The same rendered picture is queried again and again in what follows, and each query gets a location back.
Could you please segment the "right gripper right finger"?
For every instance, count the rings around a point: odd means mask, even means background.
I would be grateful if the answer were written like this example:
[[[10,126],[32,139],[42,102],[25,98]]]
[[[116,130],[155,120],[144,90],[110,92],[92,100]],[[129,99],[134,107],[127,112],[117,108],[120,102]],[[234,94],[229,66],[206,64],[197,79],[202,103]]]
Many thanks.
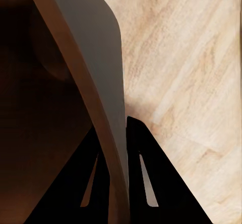
[[[131,224],[212,224],[146,124],[127,117]],[[142,155],[158,207],[147,204]]]

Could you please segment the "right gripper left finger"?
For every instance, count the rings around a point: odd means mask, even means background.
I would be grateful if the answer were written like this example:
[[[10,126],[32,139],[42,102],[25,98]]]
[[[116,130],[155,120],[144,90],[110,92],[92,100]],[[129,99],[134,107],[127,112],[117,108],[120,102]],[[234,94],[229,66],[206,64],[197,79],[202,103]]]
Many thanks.
[[[89,204],[81,203],[97,159]],[[24,224],[108,224],[110,174],[94,125]]]

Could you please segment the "trash can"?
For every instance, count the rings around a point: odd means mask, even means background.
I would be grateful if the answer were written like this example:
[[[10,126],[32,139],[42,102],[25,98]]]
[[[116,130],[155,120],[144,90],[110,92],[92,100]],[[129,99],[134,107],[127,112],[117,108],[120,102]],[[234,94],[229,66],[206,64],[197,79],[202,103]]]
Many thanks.
[[[108,224],[131,224],[114,12],[105,0],[0,0],[0,224],[24,224],[93,125],[110,174]]]

